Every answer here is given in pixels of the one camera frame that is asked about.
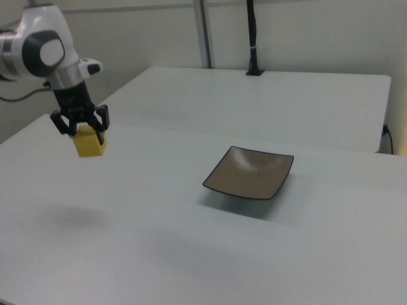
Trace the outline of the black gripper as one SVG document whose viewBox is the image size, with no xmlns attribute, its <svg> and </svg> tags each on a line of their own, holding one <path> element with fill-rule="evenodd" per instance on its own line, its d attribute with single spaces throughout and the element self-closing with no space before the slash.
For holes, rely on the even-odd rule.
<svg viewBox="0 0 407 305">
<path fill-rule="evenodd" d="M 73 138 L 77 132 L 77 123 L 87 123 L 95 130 L 99 144 L 103 145 L 104 133 L 110 125 L 108 106 L 94 106 L 84 81 L 71 88 L 53 92 L 60 110 L 53 111 L 50 119 L 58 131 Z"/>
</svg>

